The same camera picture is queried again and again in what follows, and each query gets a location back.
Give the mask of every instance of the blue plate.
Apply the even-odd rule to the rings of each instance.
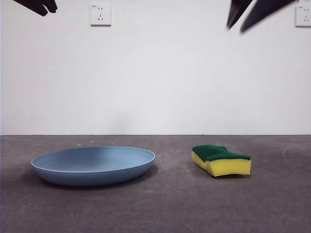
[[[61,185],[95,186],[130,180],[145,173],[155,154],[133,147],[89,147],[47,153],[31,161],[42,179]]]

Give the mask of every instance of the gray concrete floor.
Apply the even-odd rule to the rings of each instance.
[[[224,145],[252,156],[250,176],[213,178],[191,148]],[[81,188],[38,178],[30,161],[86,146],[153,151],[154,166],[120,184]],[[309,233],[311,135],[2,136],[3,233]]]

